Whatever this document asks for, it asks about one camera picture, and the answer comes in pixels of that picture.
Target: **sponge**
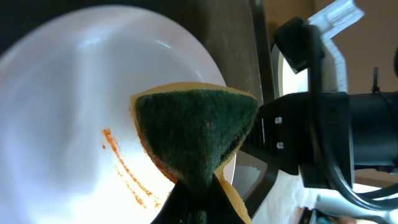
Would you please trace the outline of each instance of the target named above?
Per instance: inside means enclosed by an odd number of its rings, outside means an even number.
[[[173,83],[133,95],[130,101],[141,144],[158,169],[197,198],[206,195],[215,173],[235,211],[250,223],[223,169],[251,130],[256,99],[223,86]]]

